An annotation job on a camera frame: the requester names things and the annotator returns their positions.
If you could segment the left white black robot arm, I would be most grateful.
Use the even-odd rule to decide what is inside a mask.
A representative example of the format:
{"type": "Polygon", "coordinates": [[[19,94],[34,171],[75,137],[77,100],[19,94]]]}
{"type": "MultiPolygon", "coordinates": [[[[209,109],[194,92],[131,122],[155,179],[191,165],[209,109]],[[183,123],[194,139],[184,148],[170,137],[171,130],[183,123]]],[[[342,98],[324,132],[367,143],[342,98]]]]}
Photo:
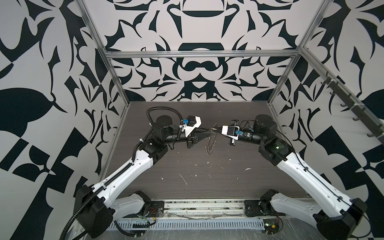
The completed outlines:
{"type": "Polygon", "coordinates": [[[162,115],[150,121],[150,131],[134,147],[133,156],[111,175],[90,187],[83,185],[76,192],[74,215],[68,222],[78,221],[84,231],[76,239],[85,235],[99,237],[110,224],[119,217],[145,214],[150,198],[141,191],[131,195],[128,203],[118,203],[117,197],[137,177],[157,163],[175,143],[185,142],[188,148],[207,138],[211,130],[201,128],[201,118],[188,116],[181,118],[178,125],[170,116],[162,115]]]}

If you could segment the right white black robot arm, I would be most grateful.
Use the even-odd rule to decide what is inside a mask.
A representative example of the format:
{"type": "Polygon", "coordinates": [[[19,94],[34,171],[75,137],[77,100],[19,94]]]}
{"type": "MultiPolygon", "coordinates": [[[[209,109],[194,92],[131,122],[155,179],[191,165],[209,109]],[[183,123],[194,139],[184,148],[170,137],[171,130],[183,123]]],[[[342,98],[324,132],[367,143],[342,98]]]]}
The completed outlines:
{"type": "Polygon", "coordinates": [[[315,201],[313,205],[287,197],[276,190],[268,190],[260,200],[274,211],[306,222],[327,240],[347,240],[365,217],[367,205],[359,198],[343,194],[312,169],[290,143],[278,137],[278,125],[268,115],[255,117],[254,125],[242,130],[233,121],[229,126],[213,127],[212,131],[230,139],[256,144],[263,158],[290,176],[315,201]]]}

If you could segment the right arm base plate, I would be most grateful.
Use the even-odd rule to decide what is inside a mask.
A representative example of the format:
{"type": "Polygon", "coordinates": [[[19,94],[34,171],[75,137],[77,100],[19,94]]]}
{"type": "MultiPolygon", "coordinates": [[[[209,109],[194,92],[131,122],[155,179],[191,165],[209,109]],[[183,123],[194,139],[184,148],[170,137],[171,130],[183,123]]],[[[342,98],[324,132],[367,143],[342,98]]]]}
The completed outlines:
{"type": "Polygon", "coordinates": [[[249,218],[262,216],[286,216],[284,213],[277,212],[270,202],[262,200],[245,200],[245,215],[249,218]]]}

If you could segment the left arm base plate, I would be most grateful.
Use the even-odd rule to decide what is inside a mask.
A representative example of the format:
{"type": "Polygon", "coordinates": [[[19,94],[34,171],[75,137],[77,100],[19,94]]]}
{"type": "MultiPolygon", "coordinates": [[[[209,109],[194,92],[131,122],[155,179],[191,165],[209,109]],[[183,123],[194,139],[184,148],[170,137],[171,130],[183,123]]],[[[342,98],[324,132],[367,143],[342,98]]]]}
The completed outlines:
{"type": "Polygon", "coordinates": [[[144,217],[152,218],[163,214],[164,208],[164,201],[149,201],[145,202],[140,214],[144,217]]]}

